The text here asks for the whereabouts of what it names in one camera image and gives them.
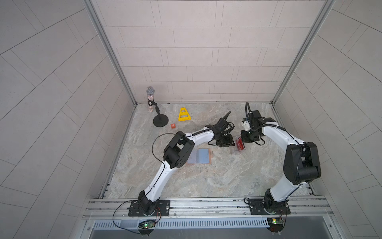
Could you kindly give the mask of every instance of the black round stand base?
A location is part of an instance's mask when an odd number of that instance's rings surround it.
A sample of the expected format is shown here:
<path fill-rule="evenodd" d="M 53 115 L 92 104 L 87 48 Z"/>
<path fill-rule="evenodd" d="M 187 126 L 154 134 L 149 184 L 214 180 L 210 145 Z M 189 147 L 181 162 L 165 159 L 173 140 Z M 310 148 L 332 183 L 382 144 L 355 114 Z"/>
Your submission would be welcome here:
<path fill-rule="evenodd" d="M 156 127 L 163 127 L 168 123 L 168 117 L 164 114 L 157 115 L 152 120 Z"/>

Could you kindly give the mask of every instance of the metal vent grille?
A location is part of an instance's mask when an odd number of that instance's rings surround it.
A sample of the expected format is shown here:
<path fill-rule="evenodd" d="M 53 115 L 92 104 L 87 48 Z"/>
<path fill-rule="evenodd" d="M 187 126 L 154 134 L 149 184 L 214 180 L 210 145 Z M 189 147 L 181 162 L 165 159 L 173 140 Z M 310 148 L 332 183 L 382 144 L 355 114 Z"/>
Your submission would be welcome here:
<path fill-rule="evenodd" d="M 136 230 L 142 219 L 114 220 L 129 230 Z M 268 228 L 267 218 L 169 218 L 161 219 L 155 229 L 197 229 L 197 228 Z M 112 220 L 96 220 L 94 230 L 118 229 Z"/>

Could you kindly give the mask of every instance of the microphone grille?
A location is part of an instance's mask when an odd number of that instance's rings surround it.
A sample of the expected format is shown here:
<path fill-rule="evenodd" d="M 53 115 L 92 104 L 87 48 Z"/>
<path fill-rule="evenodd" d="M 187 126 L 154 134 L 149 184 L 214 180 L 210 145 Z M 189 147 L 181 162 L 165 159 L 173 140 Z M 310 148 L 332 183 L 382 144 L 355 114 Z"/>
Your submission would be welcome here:
<path fill-rule="evenodd" d="M 146 93 L 149 95 L 149 96 L 152 96 L 154 94 L 155 90 L 152 86 L 149 86 L 147 87 L 146 89 Z"/>

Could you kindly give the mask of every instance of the gray marble surface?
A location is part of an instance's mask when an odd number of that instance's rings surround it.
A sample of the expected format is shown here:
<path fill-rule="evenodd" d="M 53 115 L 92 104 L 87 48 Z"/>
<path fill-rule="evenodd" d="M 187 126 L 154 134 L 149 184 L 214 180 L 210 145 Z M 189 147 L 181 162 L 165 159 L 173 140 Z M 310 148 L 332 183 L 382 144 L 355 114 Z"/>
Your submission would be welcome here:
<path fill-rule="evenodd" d="M 245 117 L 244 103 L 210 104 L 160 104 L 160 112 L 169 118 L 168 125 L 157 128 L 152 119 L 155 112 L 149 113 L 147 105 L 139 104 L 132 121 L 125 145 L 115 169 L 112 181 L 106 192 L 107 198 L 137 198 L 155 176 L 160 162 L 152 153 L 155 138 L 163 133 L 182 131 L 191 133 L 207 124 L 215 124 L 228 111 L 228 117 L 235 128 L 234 139 L 243 129 L 241 121 Z M 181 107 L 186 107 L 191 120 L 178 121 Z M 268 103 L 253 103 L 251 110 L 259 110 L 263 117 L 274 117 Z M 160 137 L 154 145 L 154 153 L 162 159 L 163 149 L 173 135 Z M 176 171 L 162 192 L 164 197 L 244 197 L 263 196 L 282 176 L 284 153 L 279 146 L 267 137 L 265 145 L 247 143 L 246 150 L 239 155 L 231 155 L 229 148 L 219 148 L 207 144 L 198 148 L 212 151 L 211 164 L 185 164 Z M 298 189 L 294 195 L 308 195 L 306 188 Z"/>

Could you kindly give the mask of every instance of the black cable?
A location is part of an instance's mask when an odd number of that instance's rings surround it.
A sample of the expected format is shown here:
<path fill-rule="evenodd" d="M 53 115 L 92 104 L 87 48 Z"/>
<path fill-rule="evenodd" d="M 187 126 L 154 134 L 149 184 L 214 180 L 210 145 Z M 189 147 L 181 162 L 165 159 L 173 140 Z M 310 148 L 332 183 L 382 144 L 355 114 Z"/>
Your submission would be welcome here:
<path fill-rule="evenodd" d="M 129 201 L 126 201 L 126 202 L 122 203 L 121 205 L 119 205 L 119 206 L 117 207 L 117 209 L 116 209 L 116 210 L 114 211 L 114 213 L 113 213 L 112 220 L 113 220 L 113 223 L 114 223 L 114 225 L 115 225 L 116 227 L 121 228 L 121 229 L 124 229 L 124 230 L 129 231 L 129 232 L 134 233 L 134 234 L 141 235 L 141 233 L 137 233 L 137 232 L 131 231 L 131 230 L 129 230 L 129 229 L 122 228 L 122 227 L 118 226 L 117 224 L 115 224 L 115 222 L 114 222 L 114 215 L 115 215 L 115 213 L 117 212 L 118 208 L 120 208 L 123 204 L 125 204 L 125 203 L 127 203 L 127 202 L 132 202 L 132 201 L 133 201 L 133 200 L 129 200 Z"/>

